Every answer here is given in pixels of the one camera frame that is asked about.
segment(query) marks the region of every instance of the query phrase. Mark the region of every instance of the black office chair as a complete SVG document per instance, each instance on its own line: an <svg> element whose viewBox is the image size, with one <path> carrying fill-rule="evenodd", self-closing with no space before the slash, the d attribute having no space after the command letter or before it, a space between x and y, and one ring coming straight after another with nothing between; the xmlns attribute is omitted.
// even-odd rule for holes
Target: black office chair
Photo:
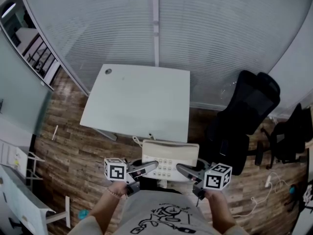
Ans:
<svg viewBox="0 0 313 235"><path fill-rule="evenodd" d="M301 104L298 104L288 121L278 123L271 135L264 128L261 131L268 138L271 150L267 169L272 168L275 157L277 162L282 161L283 164L305 162L305 157L296 159L296 154L304 152L305 142L313 138L311 110L302 110Z"/></svg>
<svg viewBox="0 0 313 235"><path fill-rule="evenodd" d="M262 161L263 147L248 152L249 137L267 115L280 102L280 88L269 75L254 75L249 71L239 74L235 92L228 107L205 131L205 143L200 157L208 162L223 163L233 167L232 174L240 175L248 155L256 155L256 164Z"/></svg>

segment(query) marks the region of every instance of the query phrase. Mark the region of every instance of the desk leg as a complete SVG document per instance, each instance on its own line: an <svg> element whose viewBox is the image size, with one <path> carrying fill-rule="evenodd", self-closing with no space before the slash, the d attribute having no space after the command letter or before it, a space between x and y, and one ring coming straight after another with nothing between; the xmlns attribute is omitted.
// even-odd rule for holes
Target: desk leg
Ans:
<svg viewBox="0 0 313 235"><path fill-rule="evenodd" d="M102 134L103 136L106 136L108 139L111 139L113 141L117 140L117 136L113 135L111 132L108 131L103 131L103 130L98 130L93 128L95 131L99 132L100 134Z"/></svg>
<svg viewBox="0 0 313 235"><path fill-rule="evenodd" d="M30 173L30 177L25 177L25 179L30 180L43 180L43 178L37 176L35 173L33 173L30 169L27 169L27 171Z"/></svg>
<svg viewBox="0 0 313 235"><path fill-rule="evenodd" d="M65 211L46 218L45 222L49 224L62 218L66 219L67 227L70 228L69 197L67 196L65 197Z"/></svg>
<svg viewBox="0 0 313 235"><path fill-rule="evenodd" d="M45 162L45 160L41 159L40 157L38 157L36 154L34 154L34 153L31 152L31 151L28 152L28 159L32 159L32 160L34 160L34 161Z"/></svg>

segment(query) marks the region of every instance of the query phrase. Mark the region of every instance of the white desk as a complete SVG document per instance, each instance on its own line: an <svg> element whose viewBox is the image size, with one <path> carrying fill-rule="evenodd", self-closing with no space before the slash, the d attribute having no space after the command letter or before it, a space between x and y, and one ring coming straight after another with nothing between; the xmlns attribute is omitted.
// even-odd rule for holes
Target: white desk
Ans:
<svg viewBox="0 0 313 235"><path fill-rule="evenodd" d="M187 142L189 94L189 71L103 65L80 124L113 140L110 132Z"/></svg>

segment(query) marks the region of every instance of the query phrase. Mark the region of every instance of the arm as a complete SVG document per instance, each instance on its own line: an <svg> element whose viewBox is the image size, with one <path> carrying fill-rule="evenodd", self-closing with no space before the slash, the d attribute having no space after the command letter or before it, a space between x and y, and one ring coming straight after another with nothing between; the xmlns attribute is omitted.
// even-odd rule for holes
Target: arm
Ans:
<svg viewBox="0 0 313 235"><path fill-rule="evenodd" d="M236 221L228 208L225 196L221 191L207 190L205 197L210 204L213 227L215 230L224 234L228 229L236 225Z"/></svg>
<svg viewBox="0 0 313 235"><path fill-rule="evenodd" d="M108 190L122 196L126 194L126 183L125 182L114 182L109 186ZM88 216L94 216L97 223L99 224L103 234L106 232L115 208L119 202L119 198L111 194L106 190L98 203L93 207Z"/></svg>

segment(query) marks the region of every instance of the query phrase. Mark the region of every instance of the blue object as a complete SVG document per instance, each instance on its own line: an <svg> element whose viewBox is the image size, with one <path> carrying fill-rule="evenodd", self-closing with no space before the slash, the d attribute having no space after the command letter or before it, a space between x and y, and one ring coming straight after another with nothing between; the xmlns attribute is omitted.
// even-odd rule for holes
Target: blue object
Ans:
<svg viewBox="0 0 313 235"><path fill-rule="evenodd" d="M88 210L80 210L78 213L78 218L79 219L84 219L85 217L87 217L89 211Z"/></svg>
<svg viewBox="0 0 313 235"><path fill-rule="evenodd" d="M295 193L295 187L294 186L290 187L289 193L290 194L294 194Z"/></svg>

